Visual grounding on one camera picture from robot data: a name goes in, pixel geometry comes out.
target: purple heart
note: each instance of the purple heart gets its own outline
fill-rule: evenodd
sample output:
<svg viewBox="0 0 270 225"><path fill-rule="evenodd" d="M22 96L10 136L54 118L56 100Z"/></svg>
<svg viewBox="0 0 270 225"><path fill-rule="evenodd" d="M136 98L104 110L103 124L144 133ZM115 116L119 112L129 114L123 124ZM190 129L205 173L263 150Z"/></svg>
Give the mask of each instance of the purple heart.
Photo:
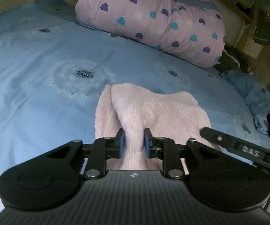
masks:
<svg viewBox="0 0 270 225"><path fill-rule="evenodd" d="M136 38L139 38L139 39L141 39L141 40L143 39L143 35L142 35L141 33L137 33L137 34L135 35L135 37L136 37Z"/></svg>
<svg viewBox="0 0 270 225"><path fill-rule="evenodd" d="M103 3L101 6L100 6L100 9L101 10L104 10L105 12L108 11L108 4L107 3Z"/></svg>
<svg viewBox="0 0 270 225"><path fill-rule="evenodd" d="M166 16L168 16L168 11L166 9L162 9L161 10L161 13L164 14L164 15L166 15Z"/></svg>
<svg viewBox="0 0 270 225"><path fill-rule="evenodd" d="M199 22L200 22L201 24L203 24L203 25L206 24L206 22L205 22L203 19L199 19Z"/></svg>
<svg viewBox="0 0 270 225"><path fill-rule="evenodd" d="M180 44L178 41L175 41L172 43L172 47L179 47L179 46L180 46Z"/></svg>
<svg viewBox="0 0 270 225"><path fill-rule="evenodd" d="M205 47L205 48L203 49L203 52L209 53L209 52L210 52L210 47L209 47L209 46Z"/></svg>
<svg viewBox="0 0 270 225"><path fill-rule="evenodd" d="M133 2L134 4L137 4L137 0L129 0L130 2Z"/></svg>

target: pink fuzzy blanket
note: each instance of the pink fuzzy blanket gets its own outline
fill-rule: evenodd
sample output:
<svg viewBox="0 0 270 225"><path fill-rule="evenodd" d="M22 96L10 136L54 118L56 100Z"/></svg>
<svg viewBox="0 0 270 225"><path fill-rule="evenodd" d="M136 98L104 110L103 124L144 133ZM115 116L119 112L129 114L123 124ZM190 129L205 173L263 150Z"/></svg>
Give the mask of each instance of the pink fuzzy blanket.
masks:
<svg viewBox="0 0 270 225"><path fill-rule="evenodd" d="M155 137L173 139L186 144L189 138L220 150L199 135L202 127L211 127L206 112L188 92L170 95L155 94L127 83L107 85L101 94L95 113L95 137L115 137L119 128L126 134L122 159L107 161L107 169L162 169L162 161L147 159L143 150L143 131L150 128ZM184 170L188 173L184 160Z"/></svg>

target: screw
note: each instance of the screw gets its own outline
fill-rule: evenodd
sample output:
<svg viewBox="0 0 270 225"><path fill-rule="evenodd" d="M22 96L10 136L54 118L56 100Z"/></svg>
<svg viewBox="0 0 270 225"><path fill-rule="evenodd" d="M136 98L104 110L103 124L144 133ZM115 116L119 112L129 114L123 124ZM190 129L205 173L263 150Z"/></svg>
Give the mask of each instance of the screw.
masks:
<svg viewBox="0 0 270 225"><path fill-rule="evenodd" d="M171 176L172 178L179 178L184 174L183 171L179 169L173 169L168 172L168 175Z"/></svg>
<svg viewBox="0 0 270 225"><path fill-rule="evenodd" d="M90 169L86 172L86 176L90 178L96 178L100 175L100 171L97 169Z"/></svg>

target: teal heart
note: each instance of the teal heart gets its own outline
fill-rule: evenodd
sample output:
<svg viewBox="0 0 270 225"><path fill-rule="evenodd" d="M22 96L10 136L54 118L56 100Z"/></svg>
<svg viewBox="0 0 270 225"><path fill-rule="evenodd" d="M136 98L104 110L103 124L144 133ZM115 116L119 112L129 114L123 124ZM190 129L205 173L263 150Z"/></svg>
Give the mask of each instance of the teal heart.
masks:
<svg viewBox="0 0 270 225"><path fill-rule="evenodd" d="M193 41L193 42L197 42L197 36L196 36L196 34L193 34L193 35L190 37L190 40Z"/></svg>
<svg viewBox="0 0 270 225"><path fill-rule="evenodd" d="M150 12L150 17L156 19L156 11Z"/></svg>
<svg viewBox="0 0 270 225"><path fill-rule="evenodd" d="M170 27L172 28L172 29L174 29L174 30L177 30L179 27L178 27L178 24L176 23L176 22L172 22L171 24L170 24Z"/></svg>
<svg viewBox="0 0 270 225"><path fill-rule="evenodd" d="M215 40L217 40L217 34L215 32L212 33L212 38L215 39Z"/></svg>
<svg viewBox="0 0 270 225"><path fill-rule="evenodd" d="M124 17L120 17L118 20L117 20L117 23L124 26L125 25L125 19Z"/></svg>

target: blue bedsheet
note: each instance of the blue bedsheet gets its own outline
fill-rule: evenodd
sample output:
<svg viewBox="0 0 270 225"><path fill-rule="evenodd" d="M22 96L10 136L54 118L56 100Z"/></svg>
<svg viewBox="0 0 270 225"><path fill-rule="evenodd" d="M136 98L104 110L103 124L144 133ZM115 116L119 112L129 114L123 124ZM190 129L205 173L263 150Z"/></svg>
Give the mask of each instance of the blue bedsheet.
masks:
<svg viewBox="0 0 270 225"><path fill-rule="evenodd" d="M74 7L45 0L0 15L0 175L73 139L92 143L100 93L126 82L188 91L212 128L270 149L244 100L213 68L84 28Z"/></svg>

